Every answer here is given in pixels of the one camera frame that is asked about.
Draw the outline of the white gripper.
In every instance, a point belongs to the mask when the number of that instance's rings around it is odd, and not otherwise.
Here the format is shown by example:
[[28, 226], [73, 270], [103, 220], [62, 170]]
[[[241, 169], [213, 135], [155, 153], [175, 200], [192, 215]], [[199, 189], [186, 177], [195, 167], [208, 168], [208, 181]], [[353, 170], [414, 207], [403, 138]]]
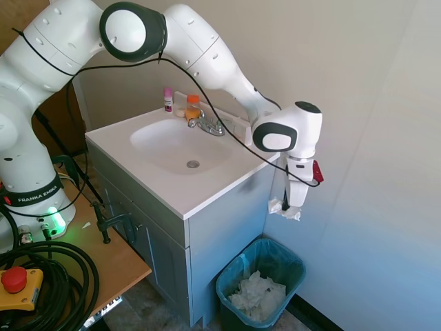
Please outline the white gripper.
[[284, 189], [284, 196], [282, 202], [282, 211], [288, 211], [291, 207], [300, 208], [303, 206], [309, 186], [302, 183], [298, 179], [289, 176], [287, 177], [287, 190]]

